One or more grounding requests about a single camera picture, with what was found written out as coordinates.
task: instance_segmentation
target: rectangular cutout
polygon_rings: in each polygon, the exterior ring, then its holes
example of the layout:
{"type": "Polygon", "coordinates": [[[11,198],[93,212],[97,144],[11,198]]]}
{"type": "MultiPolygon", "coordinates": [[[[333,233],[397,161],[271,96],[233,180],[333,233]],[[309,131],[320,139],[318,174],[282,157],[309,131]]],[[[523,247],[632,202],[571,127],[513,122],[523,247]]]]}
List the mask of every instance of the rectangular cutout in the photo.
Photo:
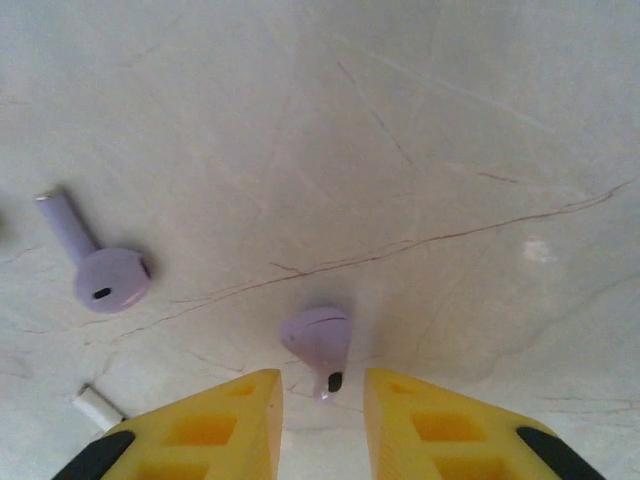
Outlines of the rectangular cutout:
{"type": "Polygon", "coordinates": [[[458,413],[419,412],[411,421],[423,442],[477,442],[486,435],[470,418],[458,413]]]}
{"type": "Polygon", "coordinates": [[[226,445],[236,423],[231,413],[188,417],[171,429],[165,445],[226,445]]]}
{"type": "Polygon", "coordinates": [[[391,391],[393,393],[417,393],[417,390],[406,385],[401,385],[399,383],[391,384],[391,391]]]}
{"type": "Polygon", "coordinates": [[[501,458],[435,459],[442,480],[517,480],[501,458]]]}
{"type": "Polygon", "coordinates": [[[248,397],[251,395],[256,389],[256,386],[252,383],[247,385],[242,385],[240,387],[236,387],[234,390],[229,392],[229,395],[234,397],[248,397]]]}
{"type": "Polygon", "coordinates": [[[209,468],[198,464],[141,465],[135,480],[204,480],[209,468]]]}

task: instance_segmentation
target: marble surface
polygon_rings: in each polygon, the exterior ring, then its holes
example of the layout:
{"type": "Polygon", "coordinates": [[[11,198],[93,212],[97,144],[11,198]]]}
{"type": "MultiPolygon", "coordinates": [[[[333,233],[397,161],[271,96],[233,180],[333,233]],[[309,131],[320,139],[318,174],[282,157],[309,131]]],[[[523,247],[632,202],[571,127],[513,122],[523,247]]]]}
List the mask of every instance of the marble surface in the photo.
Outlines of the marble surface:
{"type": "Polygon", "coordinates": [[[363,372],[546,422],[640,478],[640,4],[131,0],[1,4],[0,478],[265,367],[280,478],[367,479],[363,372]],[[156,274],[114,316],[34,207],[62,184],[156,274]],[[354,318],[343,391],[278,343],[354,318]]]}

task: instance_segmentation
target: earbud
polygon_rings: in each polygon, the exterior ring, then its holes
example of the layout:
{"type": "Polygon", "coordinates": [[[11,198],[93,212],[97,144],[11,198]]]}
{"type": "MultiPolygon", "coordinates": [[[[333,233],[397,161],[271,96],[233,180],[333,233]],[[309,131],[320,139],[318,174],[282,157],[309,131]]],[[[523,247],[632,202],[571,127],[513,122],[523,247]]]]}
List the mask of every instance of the earbud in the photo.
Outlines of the earbud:
{"type": "Polygon", "coordinates": [[[316,373],[314,396],[329,400],[342,387],[351,320],[334,307],[307,310],[280,327],[280,341],[316,373]]]}
{"type": "Polygon", "coordinates": [[[142,255],[124,248],[99,248],[64,192],[39,195],[36,202],[78,267],[74,290],[87,308],[116,313],[147,293],[150,274],[142,255]]]}

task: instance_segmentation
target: wireless earbud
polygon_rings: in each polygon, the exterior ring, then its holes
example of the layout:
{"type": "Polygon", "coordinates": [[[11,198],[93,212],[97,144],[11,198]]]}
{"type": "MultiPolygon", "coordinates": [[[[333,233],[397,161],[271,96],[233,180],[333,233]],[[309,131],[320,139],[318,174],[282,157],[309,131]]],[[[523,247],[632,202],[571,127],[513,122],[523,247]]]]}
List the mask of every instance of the wireless earbud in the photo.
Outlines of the wireless earbud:
{"type": "Polygon", "coordinates": [[[64,192],[39,195],[36,202],[78,267],[74,290],[87,308],[116,313],[147,293],[150,274],[142,255],[124,248],[99,248],[64,192]]]}
{"type": "Polygon", "coordinates": [[[282,345],[316,373],[314,395],[327,400],[342,387],[351,320],[334,307],[307,310],[280,327],[282,345]]]}

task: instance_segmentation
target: table surface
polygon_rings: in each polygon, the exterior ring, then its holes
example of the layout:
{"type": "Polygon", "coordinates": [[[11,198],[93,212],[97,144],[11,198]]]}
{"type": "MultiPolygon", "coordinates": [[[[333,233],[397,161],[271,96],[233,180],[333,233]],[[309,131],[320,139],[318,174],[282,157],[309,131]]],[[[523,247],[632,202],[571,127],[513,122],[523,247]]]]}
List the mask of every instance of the table surface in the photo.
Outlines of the table surface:
{"type": "Polygon", "coordinates": [[[533,416],[640,478],[640,4],[3,5],[0,479],[48,478],[129,415],[283,372],[280,478],[370,478],[363,373],[533,416]],[[152,289],[77,303],[34,206],[66,187],[152,289]],[[281,322],[354,319],[342,392],[281,322]]]}

